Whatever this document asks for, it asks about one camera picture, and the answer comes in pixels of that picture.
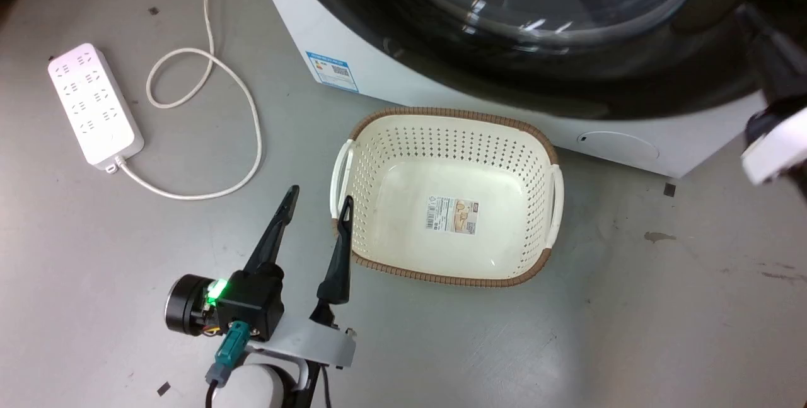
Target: basket rim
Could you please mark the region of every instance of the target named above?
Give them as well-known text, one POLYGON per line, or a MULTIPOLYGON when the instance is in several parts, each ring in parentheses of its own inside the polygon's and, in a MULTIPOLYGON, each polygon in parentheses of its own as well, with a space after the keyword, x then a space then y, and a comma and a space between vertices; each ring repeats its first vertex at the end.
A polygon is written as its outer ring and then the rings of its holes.
MULTIPOLYGON (((354 129, 351 131, 349 138, 351 140, 356 140, 361 134, 361 131, 363 131, 365 127, 369 126, 372 121, 379 120, 380 118, 384 117, 392 117, 392 115, 426 115, 426 117, 459 118, 462 120, 476 120, 484 123, 513 127, 513 129, 527 132, 531 136, 535 137, 535 139, 541 143, 544 150, 547 152, 547 155, 550 158, 550 163, 557 165, 557 152, 555 152, 553 144, 543 132, 532 124, 528 124, 520 120, 513 120, 512 118, 498 117, 498 115, 488 115, 487 113, 471 112, 452 108, 387 107, 386 109, 375 112, 368 117, 365 117, 364 120, 359 121, 359 123, 356 124, 354 129)), ((334 227, 334 233, 337 232, 336 219, 332 219, 332 226, 334 227)), ((409 279, 416 279, 416 281, 435 282, 436 284, 447 285, 461 285, 466 287, 505 288, 523 284, 523 282, 527 282, 529 279, 532 279, 537 273, 539 273, 540 270, 543 269, 545 264, 547 264, 547 261, 552 254, 552 249, 547 247, 542 250, 541 256, 538 257, 535 264, 533 264, 530 269, 509 279, 472 279, 468 277, 437 276, 435 274, 426 272, 410 271, 408 269, 403 269, 388 264, 381 264, 380 262, 375 262, 371 259, 366 259, 363 256, 358 255, 358 253, 355 253, 355 251, 352 249, 351 254, 354 256, 354 261, 363 267, 369 267, 376 271, 386 272, 394 276, 403 276, 409 279)))

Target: basket handle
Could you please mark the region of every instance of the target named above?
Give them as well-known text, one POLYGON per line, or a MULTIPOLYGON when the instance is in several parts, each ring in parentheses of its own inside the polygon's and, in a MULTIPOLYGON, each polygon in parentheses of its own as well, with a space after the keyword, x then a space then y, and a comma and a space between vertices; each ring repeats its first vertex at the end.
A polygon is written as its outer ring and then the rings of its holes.
POLYGON ((331 207, 331 218, 339 218, 340 200, 345 198, 345 190, 348 187, 348 175, 351 173, 352 165, 352 144, 354 141, 348 139, 339 150, 337 161, 334 163, 334 173, 331 175, 331 195, 329 205, 331 207), (342 182, 339 183, 339 175, 342 175, 342 182))
POLYGON ((554 208, 550 222, 550 231, 547 235, 547 249, 551 249, 560 230, 560 219, 563 218, 563 173, 557 164, 552 165, 552 178, 554 181, 554 208))

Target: green led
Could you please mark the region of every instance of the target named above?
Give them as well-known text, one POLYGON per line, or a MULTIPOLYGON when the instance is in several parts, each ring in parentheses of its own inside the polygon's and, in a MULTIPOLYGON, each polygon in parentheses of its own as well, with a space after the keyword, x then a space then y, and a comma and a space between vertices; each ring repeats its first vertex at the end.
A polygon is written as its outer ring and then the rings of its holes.
POLYGON ((218 279, 218 281, 213 282, 207 290, 207 304, 216 305, 216 299, 219 299, 226 286, 227 281, 225 279, 218 279))

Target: power outlet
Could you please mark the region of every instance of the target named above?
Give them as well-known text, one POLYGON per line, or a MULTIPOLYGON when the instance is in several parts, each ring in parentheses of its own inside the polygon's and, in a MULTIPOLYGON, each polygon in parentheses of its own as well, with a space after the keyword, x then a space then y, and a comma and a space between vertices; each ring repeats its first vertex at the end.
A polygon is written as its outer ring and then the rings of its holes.
POLYGON ((48 72, 89 164, 114 172, 116 156, 128 158, 143 149, 129 106, 95 46, 81 44, 53 59, 48 72))

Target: washing machine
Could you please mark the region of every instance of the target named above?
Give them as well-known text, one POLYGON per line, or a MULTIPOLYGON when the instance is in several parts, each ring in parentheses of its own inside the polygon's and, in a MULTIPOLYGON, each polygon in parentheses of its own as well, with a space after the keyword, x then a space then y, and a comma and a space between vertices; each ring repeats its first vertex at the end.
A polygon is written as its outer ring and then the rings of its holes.
MULTIPOLYGON (((743 0, 273 0, 315 81, 678 178, 764 107, 743 0)), ((799 42, 807 0, 749 0, 799 42)))

